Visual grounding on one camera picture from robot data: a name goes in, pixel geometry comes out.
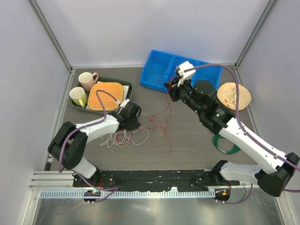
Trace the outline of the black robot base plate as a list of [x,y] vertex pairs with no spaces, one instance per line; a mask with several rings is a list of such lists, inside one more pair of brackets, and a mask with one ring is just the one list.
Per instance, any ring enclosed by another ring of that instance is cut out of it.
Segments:
[[227,181],[206,170],[102,170],[91,185],[104,189],[117,187],[123,192],[163,192],[176,187],[180,192],[206,191],[212,186],[238,186],[239,181]]

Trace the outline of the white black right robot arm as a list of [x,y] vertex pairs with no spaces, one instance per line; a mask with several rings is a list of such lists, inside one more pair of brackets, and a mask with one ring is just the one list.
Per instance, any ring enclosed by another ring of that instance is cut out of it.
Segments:
[[217,91],[209,81],[197,81],[194,86],[190,80],[178,83],[177,77],[164,83],[171,100],[181,100],[197,114],[203,126],[237,145],[256,162],[241,165],[222,160],[213,168],[212,181],[217,185],[228,180],[253,183],[265,193],[279,197],[295,173],[299,156],[277,150],[248,129],[218,101]]

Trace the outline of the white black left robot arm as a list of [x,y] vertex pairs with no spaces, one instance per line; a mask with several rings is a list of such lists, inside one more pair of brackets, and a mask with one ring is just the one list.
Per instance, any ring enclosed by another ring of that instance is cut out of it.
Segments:
[[105,113],[100,119],[76,125],[67,121],[49,144],[48,153],[64,169],[82,175],[89,187],[95,187],[100,181],[101,171],[84,158],[86,145],[107,134],[138,129],[140,114],[141,107],[127,99],[120,104],[120,109]]

